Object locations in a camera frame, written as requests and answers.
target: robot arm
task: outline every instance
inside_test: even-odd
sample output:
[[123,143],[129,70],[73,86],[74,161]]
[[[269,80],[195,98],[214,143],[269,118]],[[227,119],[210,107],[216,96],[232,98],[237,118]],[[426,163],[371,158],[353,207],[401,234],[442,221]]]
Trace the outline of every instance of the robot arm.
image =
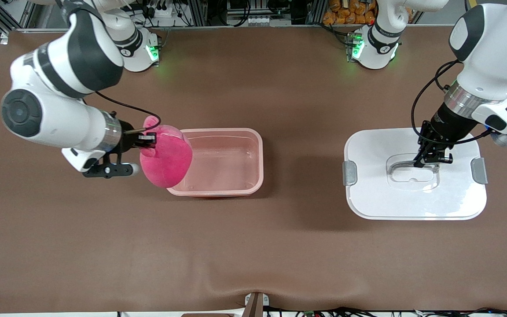
[[507,146],[507,5],[481,4],[453,27],[449,45],[463,70],[445,93],[430,121],[424,121],[414,166],[446,162],[445,149],[467,136],[477,124],[492,132],[496,144]]
[[406,7],[427,12],[440,10],[448,0],[377,0],[378,16],[372,26],[364,26],[362,43],[353,58],[372,70],[383,68],[394,58],[400,35],[408,24]]
[[[78,171],[95,172],[86,176],[105,176],[101,171],[110,167],[109,153],[153,146],[155,139],[126,134],[133,130],[130,124],[83,102],[88,94],[119,82],[123,57],[91,0],[66,0],[62,14],[69,22],[64,36],[12,63],[11,90],[1,105],[3,121],[23,139],[62,148]],[[104,164],[97,164],[101,158]],[[131,164],[125,169],[117,175],[137,171]]]

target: brown table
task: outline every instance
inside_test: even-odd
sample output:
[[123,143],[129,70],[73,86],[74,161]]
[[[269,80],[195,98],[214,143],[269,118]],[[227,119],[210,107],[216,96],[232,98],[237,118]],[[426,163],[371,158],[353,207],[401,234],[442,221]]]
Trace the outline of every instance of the brown table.
[[[229,309],[250,291],[286,309],[507,309],[507,149],[481,140],[489,198],[470,221],[369,221],[342,186],[347,138],[410,124],[416,93],[454,58],[449,31],[409,28],[376,71],[348,64],[322,29],[174,31],[159,68],[106,91],[180,129],[257,130],[266,178],[248,198],[175,197],[143,175],[86,179],[0,119],[0,313]],[[0,99],[12,60],[56,36],[0,45]],[[441,100],[431,88],[418,120]]]

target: pink tray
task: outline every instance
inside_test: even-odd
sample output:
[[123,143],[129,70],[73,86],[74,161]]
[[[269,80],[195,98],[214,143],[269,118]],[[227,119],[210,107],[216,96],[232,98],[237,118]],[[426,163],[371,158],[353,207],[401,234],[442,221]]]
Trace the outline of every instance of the pink tray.
[[263,144],[248,128],[182,130],[193,161],[185,178],[167,190],[177,196],[239,197],[263,182]]

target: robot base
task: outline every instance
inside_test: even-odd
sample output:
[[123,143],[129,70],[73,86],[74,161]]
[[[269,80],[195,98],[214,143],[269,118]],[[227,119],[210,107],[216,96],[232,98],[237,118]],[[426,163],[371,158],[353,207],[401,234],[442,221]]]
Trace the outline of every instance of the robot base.
[[359,44],[352,49],[352,60],[358,61],[362,66],[369,68],[370,70],[379,70],[385,67],[390,60],[394,58],[398,44],[392,50],[386,46],[386,49],[390,51],[387,54],[379,54],[377,49],[369,43],[368,32],[369,26],[364,26],[355,33],[360,33],[362,38],[362,44]]
[[133,56],[123,56],[125,68],[131,72],[147,70],[159,60],[158,35],[145,28],[139,28],[138,30],[142,33],[142,44],[135,50]]
[[411,128],[364,130],[350,137],[344,148],[344,185],[354,213],[382,220],[479,215],[486,205],[486,174],[477,142],[453,147],[452,164],[402,166],[389,173],[393,164],[414,159],[417,138]]

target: pink plush toy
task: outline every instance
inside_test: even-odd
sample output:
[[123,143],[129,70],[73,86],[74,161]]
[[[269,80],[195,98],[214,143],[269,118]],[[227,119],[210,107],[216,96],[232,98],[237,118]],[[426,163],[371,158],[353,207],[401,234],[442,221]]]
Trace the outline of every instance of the pink plush toy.
[[[147,128],[157,122],[157,118],[149,116],[143,126]],[[140,149],[144,175],[158,187],[170,188],[179,184],[191,166],[191,143],[181,131],[169,125],[159,125],[147,132],[156,132],[156,143],[155,148]]]

